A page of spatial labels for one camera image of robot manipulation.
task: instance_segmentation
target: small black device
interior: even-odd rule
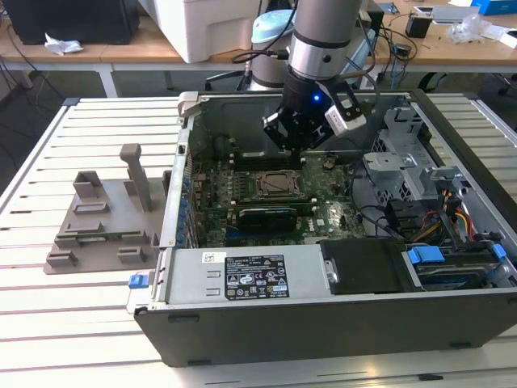
[[[397,50],[398,57],[408,57],[411,53],[411,46],[403,43],[396,43],[395,49]]]
[[[406,25],[406,35],[409,38],[425,38],[431,21],[430,16],[411,14]]]

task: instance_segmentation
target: power supply label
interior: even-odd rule
[[[227,257],[225,296],[229,301],[289,297],[282,255]]]

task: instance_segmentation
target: cable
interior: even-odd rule
[[[386,32],[391,32],[391,33],[392,33],[392,36],[393,36],[393,34],[397,34],[397,35],[399,35],[399,36],[403,37],[404,39],[408,40],[408,41],[413,45],[413,47],[414,47],[413,56],[411,56],[411,57],[407,57],[407,58],[404,58],[404,57],[398,57],[398,59],[400,59],[400,60],[402,60],[402,61],[404,61],[405,59],[407,59],[408,61],[411,61],[411,60],[415,59],[415,57],[416,57],[416,56],[417,56],[417,54],[418,54],[418,46],[417,46],[417,44],[414,42],[414,40],[412,40],[411,38],[409,38],[409,37],[407,37],[407,36],[405,36],[405,35],[401,34],[401,33],[400,33],[400,32],[398,32],[398,31],[394,31],[394,30],[392,30],[391,28],[383,27],[383,29],[384,29]]]
[[[250,51],[245,51],[244,53],[239,53],[235,57],[232,58],[232,63],[236,63],[236,64],[246,63],[248,61],[253,61],[256,57],[258,57],[260,55],[268,55],[269,57],[271,57],[272,55],[275,55],[276,52],[272,52],[272,54],[269,54],[269,53],[271,53],[271,52],[269,52],[269,49],[271,47],[273,47],[273,45],[276,42],[278,42],[280,40],[280,38],[282,36],[284,36],[284,33],[289,29],[289,26],[291,26],[292,20],[294,19],[294,15],[295,15],[297,9],[298,9],[298,0],[296,0],[294,7],[292,8],[291,15],[289,16],[288,22],[285,24],[285,27],[282,30],[282,32],[274,40],[272,40],[271,43],[268,44],[264,49],[250,50]]]
[[[368,217],[367,215],[365,215],[358,207],[357,207],[357,204],[355,203],[355,199],[354,199],[354,181],[355,181],[355,175],[357,174],[358,170],[359,170],[359,167],[361,166],[361,159],[357,162],[356,166],[354,167],[354,170],[352,171],[352,175],[351,175],[351,179],[350,179],[350,202],[351,202],[351,206],[353,209],[355,209],[356,211],[358,211],[361,216],[363,217],[364,220],[366,221],[369,221],[371,222],[373,225],[376,225],[378,226],[380,229],[382,229],[384,232],[386,232],[387,234],[389,234],[390,236],[396,238],[397,240],[400,240],[400,241],[406,241],[405,238],[403,238],[399,233],[397,233],[396,231],[394,230],[391,230],[388,226],[384,226],[384,225],[381,225],[380,223],[376,222],[375,220],[371,219],[370,217]]]
[[[379,221],[380,220],[385,220],[386,219],[386,216],[380,216],[379,218],[376,219],[376,224],[375,224],[375,237],[379,237]]]
[[[352,65],[353,67],[355,67],[356,69],[361,70],[359,65],[357,65],[355,62],[353,62],[353,60],[350,59],[349,57],[347,57],[347,62],[350,65]],[[380,97],[379,86],[377,85],[377,82],[375,82],[375,80],[369,73],[365,73],[363,75],[363,77],[366,77],[366,79],[373,85],[373,91],[375,92],[375,99],[373,100],[372,105],[373,105],[373,107],[375,107],[377,105],[377,101],[379,101],[379,97]]]
[[[9,127],[8,125],[1,124],[1,123],[0,123],[0,127],[5,128],[5,129],[9,130],[9,131],[11,131],[12,133],[17,133],[18,135],[23,136],[23,137],[26,137],[27,139],[37,140],[37,137],[33,137],[33,136],[31,136],[31,135],[27,135],[26,133],[24,133],[24,132],[22,132],[22,131],[19,131],[18,129],[13,129],[13,128]]]
[[[9,150],[7,149],[7,147],[5,147],[2,143],[0,143],[0,148],[3,150],[3,152],[6,153],[7,157],[11,160],[11,162],[13,163],[13,166],[15,167],[16,170],[19,169],[18,167],[18,164],[16,163],[16,159],[15,157],[12,155],[11,152],[9,152]]]
[[[454,215],[463,220],[463,223],[465,225],[465,233],[467,234],[467,238],[470,239],[470,228],[469,228],[469,222],[467,221],[467,218],[465,218],[465,216],[461,213],[454,213]]]
[[[361,20],[360,17],[358,18],[358,20],[359,25],[361,26],[361,30],[363,30],[364,39],[366,39],[366,44],[368,45],[368,49],[370,50],[370,55],[372,56],[372,64],[365,70],[367,73],[370,73],[376,65],[375,50],[372,47],[372,42],[370,42],[370,38],[368,38],[368,33],[366,32],[366,28],[364,27],[363,20]]]
[[[23,85],[21,85],[18,80],[16,79],[16,77],[9,71],[9,69],[7,69],[7,66],[6,66],[6,63],[4,62],[4,59],[2,57],[2,55],[0,55],[0,63],[3,65],[3,67],[5,68],[5,71],[11,76],[13,82],[15,83],[15,85],[24,93],[25,95],[25,99],[27,100],[27,103],[36,108],[36,110],[38,111],[38,113],[46,120],[50,121],[52,120],[51,117],[47,117],[40,109],[43,108],[45,111],[47,112],[50,112],[52,114],[55,114],[55,111],[53,111],[52,109],[50,108],[47,108],[45,107],[44,105],[39,105],[38,103],[38,99],[36,99],[36,104],[34,104],[31,99],[29,98],[29,95],[28,95],[28,89],[25,89],[25,87],[23,87]]]
[[[394,20],[397,20],[398,18],[401,18],[403,16],[409,16],[409,15],[412,15],[413,12],[410,12],[409,14],[402,14],[402,15],[398,15],[398,16],[395,16],[393,19],[391,19],[388,23],[388,27],[391,27],[391,24],[393,23]]]
[[[395,76],[395,69],[397,68],[397,46],[393,46],[393,49],[395,50],[395,61],[393,62],[393,67],[391,68],[391,90],[395,89],[395,79],[397,78]]]
[[[370,42],[370,39],[368,38],[368,33],[366,32],[366,28],[364,28],[363,20],[361,20],[361,18],[359,18],[358,20],[359,20],[359,25],[361,26],[361,29],[363,30],[364,39],[366,40],[366,44],[368,45],[368,50],[370,50],[370,54],[372,55],[372,64],[366,70],[362,70],[359,66],[356,65],[355,62],[353,62],[352,59],[347,57],[347,62],[350,65],[354,66],[358,71],[354,72],[354,73],[340,74],[339,78],[342,80],[345,80],[345,79],[350,79],[350,78],[367,77],[368,81],[370,81],[372,83],[372,85],[374,85],[374,88],[375,88],[376,83],[372,82],[373,78],[371,76],[370,76],[370,78],[368,77],[368,73],[370,73],[376,66],[377,60],[376,60],[375,50],[372,47],[372,42]]]
[[[421,240],[422,238],[425,238],[429,235],[431,235],[434,231],[436,231],[439,227],[442,226],[441,221],[437,221],[431,226],[428,226],[423,232],[420,232],[417,234],[417,236],[413,237],[413,241],[416,243],[418,240]]]
[[[501,73],[494,73],[494,76],[498,81],[504,84],[504,86],[512,89],[513,91],[517,91],[517,87],[513,86],[510,81],[506,79]]]
[[[263,0],[260,0],[260,3],[258,4],[257,17],[259,17],[260,14],[262,13],[262,4],[263,4]]]
[[[12,37],[11,35],[11,29],[13,28],[13,25],[12,24],[9,24],[9,26],[7,27],[7,35],[9,36],[9,40],[11,41],[11,43],[13,44],[13,47],[16,49],[16,51],[18,52],[19,55],[22,56],[22,58],[25,60],[25,62],[34,69],[34,71],[38,72],[38,74],[40,74],[40,71],[28,60],[27,57],[25,57],[23,55],[23,53],[20,51],[20,49],[18,48],[18,46],[16,45],[15,43],[15,40],[14,38]],[[63,97],[63,95],[59,92],[58,89],[56,89],[56,87],[54,87],[54,85],[52,83],[50,83],[50,81],[48,79],[45,79],[45,82],[47,83],[47,85],[50,86],[50,88],[56,92],[57,95],[59,95],[61,97],[61,99],[65,100],[65,97]]]

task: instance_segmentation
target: metal slat table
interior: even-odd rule
[[[432,99],[447,114],[469,113],[469,118],[453,122],[465,131],[461,133],[467,142],[481,139],[471,146],[483,162],[492,163],[496,176],[517,175],[510,167],[517,150],[497,117],[490,111],[479,113],[485,107],[461,95]],[[176,107],[174,98],[83,99],[77,106],[63,107],[0,198],[2,388],[150,382],[189,388],[515,386],[517,327],[479,349],[172,369],[160,361],[126,312],[126,284],[132,272],[45,275],[42,267],[73,197],[71,182],[77,172],[95,169],[100,179],[127,179],[117,155],[122,144],[139,142],[147,176],[161,177],[174,163]],[[476,137],[483,133],[488,137]],[[514,180],[502,182],[515,192]],[[324,330],[307,335],[332,340],[325,339]],[[418,375],[424,373],[443,380],[420,381]]]

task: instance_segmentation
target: black cable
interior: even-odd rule
[[[263,0],[260,0],[260,3],[258,4],[257,17],[259,17],[262,12],[262,4],[263,4]]]
[[[397,55],[397,53],[394,53],[394,54],[395,54],[395,57],[397,57],[397,58],[398,58],[398,59],[400,59],[401,61],[404,61],[405,59],[407,59],[408,61],[411,61],[411,60],[413,60],[413,59],[417,56],[417,54],[418,54],[418,46],[417,46],[417,44],[414,42],[414,40],[412,40],[411,38],[409,38],[409,37],[405,36],[404,34],[401,34],[401,33],[400,33],[400,32],[398,32],[398,31],[394,31],[394,30],[392,30],[391,28],[383,27],[383,29],[384,29],[386,32],[387,32],[387,31],[391,32],[392,36],[393,36],[393,34],[397,34],[397,35],[399,35],[399,36],[403,37],[404,39],[408,40],[408,41],[413,45],[413,47],[414,47],[414,52],[413,52],[413,55],[412,55],[411,57],[402,57],[402,56],[398,56],[398,55]]]
[[[376,219],[376,224],[375,224],[375,237],[379,237],[379,221],[380,220],[385,220],[386,219],[386,216],[380,216],[379,218]]]
[[[31,101],[31,99],[29,98],[29,95],[28,95],[28,93],[27,93],[27,92],[28,92],[28,89],[25,89],[25,87],[23,87],[23,85],[21,85],[21,84],[18,82],[18,80],[17,80],[17,79],[15,78],[15,76],[14,76],[14,75],[9,71],[9,69],[7,69],[6,63],[4,62],[4,59],[3,59],[3,57],[2,57],[1,55],[0,55],[0,63],[1,63],[1,65],[0,65],[0,70],[3,72],[3,71],[4,71],[4,69],[5,69],[5,71],[6,71],[6,72],[11,76],[11,78],[12,78],[13,82],[15,83],[15,85],[16,85],[16,86],[17,86],[17,87],[18,87],[18,88],[19,88],[19,89],[24,93],[24,95],[25,95],[25,99],[27,100],[27,103],[28,103],[30,106],[32,106],[32,107],[34,107],[34,108],[36,108],[36,110],[38,111],[38,113],[40,114],[40,116],[42,116],[44,119],[46,119],[46,120],[52,120],[52,118],[47,117],[47,116],[46,116],[46,115],[44,115],[42,112],[40,112],[40,108],[43,108],[45,111],[50,112],[50,113],[52,113],[52,114],[55,114],[56,112],[55,112],[55,111],[53,111],[53,110],[52,110],[52,109],[50,109],[50,108],[45,107],[44,105],[39,105],[38,103],[33,103],[33,102]]]
[[[350,59],[349,57],[347,57],[347,62],[350,65],[352,65],[353,67],[355,67],[357,70],[361,71],[361,68],[359,67],[359,65],[357,65],[355,62],[353,62],[353,60]],[[375,99],[373,100],[372,106],[375,107],[377,105],[377,101],[379,101],[379,97],[380,97],[379,86],[377,85],[377,82],[373,79],[373,77],[369,73],[365,72],[363,77],[366,77],[366,79],[373,86],[373,91],[375,92]]]
[[[376,65],[376,56],[375,56],[375,50],[372,47],[372,42],[370,42],[370,39],[368,38],[368,33],[366,32],[366,28],[364,28],[363,20],[361,18],[358,18],[359,25],[361,26],[361,30],[363,30],[364,39],[366,39],[366,44],[368,45],[368,50],[370,50],[370,55],[372,56],[372,64],[370,67],[368,67],[365,72],[370,73]]]
[[[245,51],[244,53],[240,53],[232,58],[232,63],[237,63],[237,64],[246,63],[248,61],[253,61],[256,57],[258,57],[260,55],[268,55],[270,57],[271,54],[268,54],[267,52],[269,51],[269,49],[271,47],[273,47],[273,44],[278,42],[280,40],[280,38],[282,36],[284,36],[284,33],[289,29],[289,26],[291,26],[292,20],[294,19],[294,15],[295,15],[297,9],[298,9],[298,0],[296,0],[294,7],[292,8],[292,12],[291,12],[291,15],[289,16],[289,20],[285,24],[285,27],[282,30],[282,32],[274,40],[272,40],[271,43],[268,44],[263,50],[250,50],[250,51]]]
[[[398,19],[398,18],[401,18],[403,16],[409,16],[409,15],[412,15],[413,12],[410,12],[409,14],[402,14],[402,15],[398,15],[398,16],[395,16],[393,19],[391,19],[388,23],[388,27],[391,27],[391,24],[393,23],[394,20]]]
[[[517,87],[513,86],[510,81],[506,79],[501,73],[494,73],[494,76],[500,83],[504,84],[504,86],[508,87],[509,89],[512,89],[514,91],[517,91]]]
[[[18,167],[18,164],[16,163],[16,159],[15,157],[12,155],[12,153],[7,149],[7,147],[5,147],[2,143],[0,143],[0,148],[3,150],[3,152],[6,153],[7,157],[11,160],[11,162],[13,163],[13,166],[15,167],[16,170],[19,169]]]
[[[381,225],[380,223],[376,222],[375,220],[373,220],[372,218],[370,218],[369,216],[365,215],[361,209],[359,209],[357,207],[357,204],[355,203],[355,199],[354,199],[354,181],[355,181],[355,176],[357,175],[357,172],[359,171],[359,168],[361,166],[361,162],[362,160],[360,159],[355,167],[354,167],[354,170],[352,171],[352,176],[351,176],[351,179],[350,179],[350,202],[351,202],[351,206],[354,210],[356,210],[357,212],[359,212],[361,214],[361,216],[363,217],[364,220],[366,221],[369,221],[371,222],[373,225],[376,225],[378,226],[380,229],[382,229],[384,232],[386,232],[387,234],[389,234],[390,236],[396,238],[397,240],[400,240],[400,241],[404,241],[406,242],[407,240],[405,238],[403,238],[399,233],[397,233],[396,231],[394,230],[391,230],[388,226],[384,226],[384,225]]]
[[[22,58],[25,60],[25,62],[34,69],[34,71],[36,71],[38,74],[40,74],[40,71],[28,60],[27,57],[25,57],[25,55],[23,55],[23,53],[20,51],[20,49],[18,48],[18,46],[16,45],[15,43],[15,40],[13,39],[12,35],[11,35],[11,29],[13,28],[13,25],[12,24],[9,24],[9,26],[7,27],[7,35],[9,36],[9,40],[11,41],[11,43],[13,44],[13,47],[16,49],[16,51],[18,52],[19,55],[22,56]],[[57,94],[61,97],[61,99],[65,100],[65,97],[63,97],[63,95],[59,92],[59,90],[46,78],[44,78],[44,81],[47,83],[47,85],[50,86],[50,88]]]
[[[37,140],[37,137],[33,137],[33,136],[31,136],[31,135],[27,135],[26,133],[24,133],[24,132],[22,132],[22,131],[19,131],[18,129],[13,129],[13,128],[11,128],[11,127],[10,127],[10,126],[8,126],[8,125],[5,125],[5,124],[0,123],[0,127],[4,128],[4,129],[9,130],[9,131],[11,131],[12,133],[17,133],[18,135],[23,136],[23,137],[26,137],[27,139]]]

